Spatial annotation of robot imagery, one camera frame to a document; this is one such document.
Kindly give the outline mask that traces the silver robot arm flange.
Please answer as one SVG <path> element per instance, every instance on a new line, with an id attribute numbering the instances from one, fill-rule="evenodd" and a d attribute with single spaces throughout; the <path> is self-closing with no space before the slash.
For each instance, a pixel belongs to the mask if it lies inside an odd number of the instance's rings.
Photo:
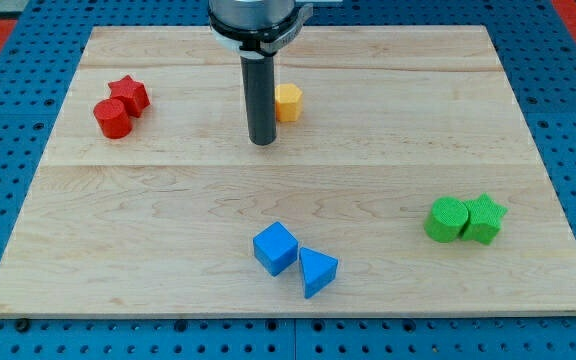
<path id="1" fill-rule="evenodd" d="M 209 0 L 210 30 L 217 42 L 248 59 L 272 57 L 301 32 L 315 8 L 342 0 Z"/>

